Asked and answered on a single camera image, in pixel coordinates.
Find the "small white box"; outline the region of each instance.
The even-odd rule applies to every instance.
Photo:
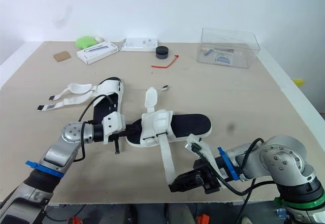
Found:
[[[121,45],[121,51],[155,52],[158,39],[155,38],[126,38]]]
[[[84,50],[77,51],[77,56],[82,59],[84,63],[89,65],[116,52],[118,52],[118,47],[116,45],[109,41],[104,41]]]

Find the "black insole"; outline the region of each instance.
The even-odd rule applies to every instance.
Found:
[[[119,78],[112,77],[105,79],[106,80],[118,80],[121,81]],[[109,114],[111,114],[114,111],[117,111],[117,106],[118,106],[118,94],[113,93],[110,94],[109,97],[112,99],[114,102],[113,105],[106,99],[102,98],[102,100],[94,107],[93,109],[93,122],[95,124],[101,124],[103,121],[103,118]]]
[[[140,128],[137,134],[127,136],[127,140],[133,144],[140,144],[141,119],[132,123]],[[173,115],[171,122],[172,130],[176,138],[187,137],[190,134],[206,134],[211,128],[210,119],[202,114]]]

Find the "brown cardboard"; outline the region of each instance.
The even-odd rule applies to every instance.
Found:
[[[53,55],[57,62],[71,58],[69,52],[63,51]]]

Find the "black round container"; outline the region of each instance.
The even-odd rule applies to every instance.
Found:
[[[156,57],[158,59],[166,59],[168,57],[168,48],[166,46],[158,46],[156,48]]]

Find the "red cable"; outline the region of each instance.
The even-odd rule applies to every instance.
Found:
[[[160,67],[160,66],[151,66],[152,68],[169,68],[178,58],[179,55],[175,55],[174,60],[167,66],[167,67]]]

